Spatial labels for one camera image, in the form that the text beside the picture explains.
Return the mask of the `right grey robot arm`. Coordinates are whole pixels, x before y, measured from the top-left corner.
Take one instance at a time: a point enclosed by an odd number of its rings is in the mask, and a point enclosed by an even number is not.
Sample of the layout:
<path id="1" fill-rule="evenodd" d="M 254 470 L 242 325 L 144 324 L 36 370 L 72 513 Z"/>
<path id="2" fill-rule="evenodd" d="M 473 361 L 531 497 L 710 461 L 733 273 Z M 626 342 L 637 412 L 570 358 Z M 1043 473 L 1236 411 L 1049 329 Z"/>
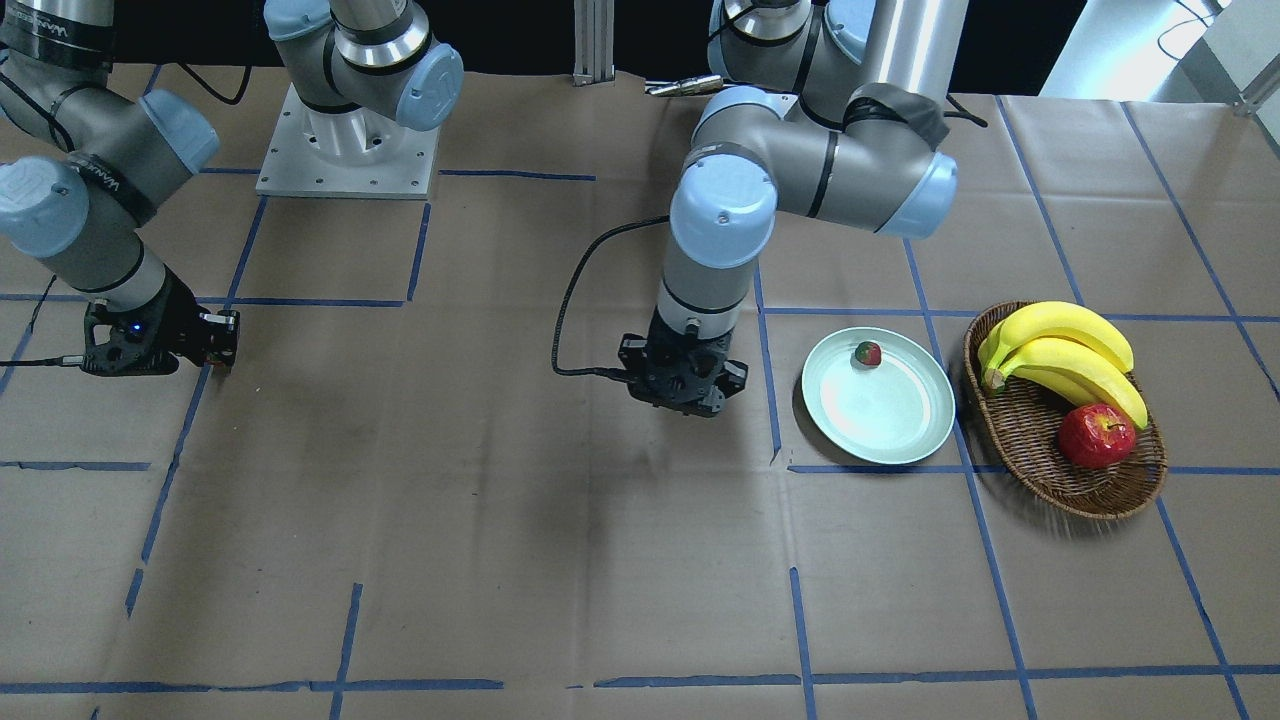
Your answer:
<path id="1" fill-rule="evenodd" d="M 216 154 L 198 109 L 156 88 L 108 87 L 111 1 L 3 5 L 3 115 L 56 155 L 3 167 L 3 236 L 87 300 L 84 350 L 54 357 L 99 377 L 233 366 L 241 315 L 202 306 L 140 237 Z M 266 1 L 262 22 L 324 158 L 356 155 L 344 123 L 436 129 L 465 65 L 415 1 Z"/>

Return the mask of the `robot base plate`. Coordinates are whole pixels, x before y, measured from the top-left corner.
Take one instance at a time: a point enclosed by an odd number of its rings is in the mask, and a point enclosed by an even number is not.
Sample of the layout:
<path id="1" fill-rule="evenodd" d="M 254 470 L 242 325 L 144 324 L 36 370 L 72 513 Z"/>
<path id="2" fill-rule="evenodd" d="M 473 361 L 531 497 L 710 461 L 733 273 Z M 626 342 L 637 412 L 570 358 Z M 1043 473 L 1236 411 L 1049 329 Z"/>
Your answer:
<path id="1" fill-rule="evenodd" d="M 792 94 L 765 92 L 767 106 L 782 120 L 792 115 L 797 97 Z"/>
<path id="2" fill-rule="evenodd" d="M 415 131 L 358 108 L 325 114 L 289 86 L 256 192 L 291 199 L 428 200 L 440 131 Z"/>

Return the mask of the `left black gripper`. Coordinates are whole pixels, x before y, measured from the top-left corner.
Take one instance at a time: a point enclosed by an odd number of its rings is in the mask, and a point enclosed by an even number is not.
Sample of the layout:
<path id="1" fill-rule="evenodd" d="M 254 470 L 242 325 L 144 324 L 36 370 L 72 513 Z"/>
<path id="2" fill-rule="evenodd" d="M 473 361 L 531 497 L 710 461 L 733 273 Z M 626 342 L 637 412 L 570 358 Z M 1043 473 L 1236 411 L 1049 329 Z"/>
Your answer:
<path id="1" fill-rule="evenodd" d="M 719 415 L 749 378 L 749 365 L 728 357 L 732 334 L 701 338 L 690 327 L 672 329 L 654 314 L 649 336 L 627 333 L 620 342 L 630 396 L 684 415 Z"/>

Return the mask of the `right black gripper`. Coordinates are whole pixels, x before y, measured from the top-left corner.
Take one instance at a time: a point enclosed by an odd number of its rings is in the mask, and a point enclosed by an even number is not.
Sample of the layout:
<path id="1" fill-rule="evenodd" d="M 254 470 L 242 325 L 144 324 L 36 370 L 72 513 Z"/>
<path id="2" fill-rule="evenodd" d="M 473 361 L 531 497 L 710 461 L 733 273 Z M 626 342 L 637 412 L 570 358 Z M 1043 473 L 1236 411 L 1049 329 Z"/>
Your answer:
<path id="1" fill-rule="evenodd" d="M 184 357 L 196 366 L 229 372 L 239 338 L 239 311 L 209 311 L 165 270 L 157 295 L 138 307 L 113 311 L 104 299 L 90 302 L 82 370 L 99 377 L 169 375 Z"/>

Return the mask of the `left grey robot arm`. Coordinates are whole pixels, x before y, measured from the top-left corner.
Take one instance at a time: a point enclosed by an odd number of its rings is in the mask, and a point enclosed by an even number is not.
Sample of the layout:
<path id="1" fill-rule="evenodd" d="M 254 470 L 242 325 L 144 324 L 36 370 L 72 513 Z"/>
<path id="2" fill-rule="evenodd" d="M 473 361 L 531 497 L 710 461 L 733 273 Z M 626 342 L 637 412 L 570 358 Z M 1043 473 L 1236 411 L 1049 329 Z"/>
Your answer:
<path id="1" fill-rule="evenodd" d="M 671 200 L 655 310 L 612 377 L 639 401 L 714 416 L 748 380 L 739 311 L 781 213 L 906 240 L 957 192 L 941 150 L 965 1 L 718 1 L 705 105 Z"/>

